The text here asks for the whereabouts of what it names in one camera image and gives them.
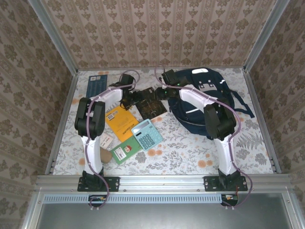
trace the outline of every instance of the navy backpack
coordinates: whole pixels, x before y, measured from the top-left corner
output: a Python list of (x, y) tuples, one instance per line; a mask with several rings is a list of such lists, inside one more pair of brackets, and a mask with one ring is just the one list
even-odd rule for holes
[[(233, 91), (228, 87), (227, 83), (219, 72), (216, 72), (209, 68), (205, 68), (208, 70), (207, 73), (193, 74), (192, 70), (194, 69), (177, 71), (175, 72), (175, 76), (176, 78), (181, 80), (183, 78), (186, 78), (186, 80), (192, 85), (194, 85), (195, 88), (210, 96), (216, 98), (226, 98), (229, 102), (230, 107), (232, 107), (235, 111), (245, 113), (247, 115), (250, 115), (251, 118), (254, 118), (254, 114), (251, 111), (250, 107), (243, 101), (241, 96), (236, 91)], [(234, 108), (235, 105), (232, 94), (245, 107), (245, 110)], [(209, 139), (212, 140), (205, 128), (204, 114), (200, 110), (187, 113), (188, 111), (196, 109), (196, 107), (194, 107), (188, 102), (182, 101), (181, 99), (177, 98), (169, 99), (168, 105), (170, 107), (170, 111), (188, 131), (190, 131), (192, 134), (207, 136)]]

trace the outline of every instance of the patterned wallpaper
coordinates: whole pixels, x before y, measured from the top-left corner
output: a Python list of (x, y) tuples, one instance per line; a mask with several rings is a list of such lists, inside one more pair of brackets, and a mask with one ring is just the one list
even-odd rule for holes
[(22, 223), (71, 74), (26, 0), (0, 0), (0, 228)]
[(80, 69), (243, 65), (276, 0), (42, 0)]
[(251, 69), (284, 173), (305, 209), (305, 0), (291, 0)]

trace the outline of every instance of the fern pattern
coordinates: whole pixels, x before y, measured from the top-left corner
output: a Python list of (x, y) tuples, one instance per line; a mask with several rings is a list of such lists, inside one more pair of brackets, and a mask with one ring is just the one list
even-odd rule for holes
[(236, 146), (242, 147), (242, 148), (251, 148), (251, 150), (253, 150), (253, 148), (257, 149), (257, 147), (259, 145), (263, 145), (263, 138), (262, 136), (258, 135), (257, 133), (255, 133), (255, 135), (253, 134), (242, 134), (242, 136), (240, 136), (238, 138), (237, 144)]

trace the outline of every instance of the blue calculator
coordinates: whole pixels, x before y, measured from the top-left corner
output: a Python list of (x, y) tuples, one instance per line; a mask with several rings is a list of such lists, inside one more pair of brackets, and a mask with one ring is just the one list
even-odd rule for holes
[(155, 145), (163, 141), (162, 136), (149, 119), (144, 120), (132, 128), (132, 133), (144, 151), (153, 148)]

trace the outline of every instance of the label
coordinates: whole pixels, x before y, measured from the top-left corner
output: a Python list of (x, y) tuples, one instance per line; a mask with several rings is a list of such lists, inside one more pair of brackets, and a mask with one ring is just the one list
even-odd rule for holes
[(115, 116), (117, 113), (118, 113), (118, 111), (115, 111), (115, 112), (111, 113), (110, 115), (108, 115), (108, 116), (107, 116), (108, 120), (110, 121), (110, 120), (114, 119), (114, 116)]
[(117, 148), (114, 151), (114, 153), (116, 154), (116, 156), (118, 157), (118, 159), (120, 161), (122, 161), (126, 157), (126, 154), (125, 154), (124, 150), (121, 147)]
[(103, 149), (107, 149), (107, 147), (110, 145), (112, 141), (113, 141), (113, 137), (109, 136), (108, 134), (102, 133), (100, 146)]

